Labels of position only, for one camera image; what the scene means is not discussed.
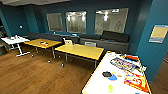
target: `wooden table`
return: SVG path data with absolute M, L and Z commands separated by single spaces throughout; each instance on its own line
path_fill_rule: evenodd
M 67 61 L 67 53 L 93 59 L 95 60 L 95 68 L 96 68 L 96 62 L 104 49 L 98 47 L 90 47 L 85 45 L 74 44 L 74 45 L 62 45 L 58 48 L 55 48 L 55 50 L 65 52 L 66 61 Z
M 107 52 L 105 54 L 93 75 L 83 88 L 82 94 L 152 94 L 147 80 L 145 81 L 147 83 L 149 93 L 124 84 L 125 72 L 110 63 L 110 61 L 116 57 L 120 56 L 114 52 Z M 114 73 L 117 80 L 109 80 L 108 78 L 104 77 L 102 73 L 106 71 Z M 136 69 L 133 71 L 133 73 L 145 77 L 144 72 L 139 72 Z
M 48 45 L 47 46 L 42 46 L 41 42 L 46 42 L 46 43 L 48 43 Z M 47 39 L 35 39 L 35 40 L 31 40 L 31 41 L 24 42 L 24 43 L 28 44 L 28 45 L 35 46 L 37 53 L 38 53 L 37 47 L 44 48 L 44 49 L 52 47 L 53 57 L 55 58 L 54 46 L 60 44 L 61 42 L 47 40 Z

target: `window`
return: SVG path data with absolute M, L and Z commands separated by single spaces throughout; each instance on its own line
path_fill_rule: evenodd
M 86 33 L 86 12 L 66 13 L 67 32 Z
M 63 32 L 61 13 L 47 14 L 49 31 Z
M 95 18 L 95 34 L 101 35 L 103 31 L 124 33 L 128 8 L 97 10 Z

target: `table leg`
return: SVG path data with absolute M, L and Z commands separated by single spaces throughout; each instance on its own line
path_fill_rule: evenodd
M 95 68 L 96 68 L 96 63 L 97 63 L 97 60 L 95 60 Z
M 26 54 L 29 54 L 30 52 L 26 52 L 26 53 L 23 53 L 22 52 L 22 49 L 20 48 L 20 46 L 19 46 L 19 43 L 17 43 L 17 46 L 18 46 L 18 49 L 19 49 L 19 55 L 16 55 L 17 57 L 19 57 L 19 56 L 22 56 L 22 55 L 26 55 Z
M 54 47 L 52 47 L 53 57 L 55 58 Z
M 12 45 L 12 48 L 9 48 L 9 50 L 18 49 L 18 47 L 14 47 L 13 44 L 11 44 L 11 45 Z
M 15 49 L 14 45 L 12 44 L 12 49 Z
M 37 47 L 35 46 L 35 48 L 36 48 L 36 52 L 38 53 L 38 49 L 37 49 Z
M 23 53 L 22 53 L 22 50 L 21 50 L 21 48 L 20 48 L 20 46 L 19 46 L 18 43 L 17 43 L 17 46 L 18 46 L 18 48 L 19 48 L 19 52 L 20 52 L 20 54 L 23 54 Z
M 66 59 L 66 61 L 68 61 L 68 55 L 67 55 L 67 53 L 65 53 L 65 59 Z

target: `floor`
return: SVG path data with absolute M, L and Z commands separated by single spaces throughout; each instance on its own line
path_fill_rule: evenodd
M 32 53 L 16 57 L 16 49 L 0 56 L 0 94 L 80 94 L 94 71 L 94 61 L 70 57 L 65 62 L 62 54 L 52 59 L 50 51 L 39 49 L 37 54 L 32 46 L 22 49 Z
M 168 94 L 168 63 L 163 61 L 153 83 L 150 86 L 152 94 Z

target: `blue wall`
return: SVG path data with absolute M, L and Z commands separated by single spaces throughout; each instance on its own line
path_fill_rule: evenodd
M 8 36 L 24 36 L 29 31 L 23 7 L 5 6 L 0 3 L 0 16 Z
M 113 8 L 129 8 L 128 19 L 125 27 L 125 33 L 130 34 L 133 20 L 136 14 L 136 8 L 139 0 L 107 0 L 104 1 L 78 1 L 78 2 L 64 2 L 58 4 L 41 6 L 42 18 L 46 33 L 53 33 L 48 30 L 46 14 L 47 13 L 61 13 L 63 20 L 63 32 L 56 32 L 58 34 L 71 34 L 66 32 L 66 12 L 86 11 L 86 34 L 93 35 L 95 29 L 95 12 L 96 10 L 105 10 Z
M 161 65 L 168 48 L 168 36 L 163 43 L 149 43 L 154 25 L 168 25 L 168 1 L 153 0 L 136 54 L 143 65 L 147 66 L 147 79 L 152 81 Z
M 28 22 L 30 32 L 39 33 L 33 5 L 24 6 L 24 11 L 26 14 L 26 19 Z
M 130 33 L 130 47 L 129 52 L 132 55 L 136 54 L 137 48 L 139 46 L 139 41 L 143 33 L 143 29 L 148 18 L 149 10 L 153 0 L 141 0 L 139 2 L 137 14 L 135 16 L 133 29 Z

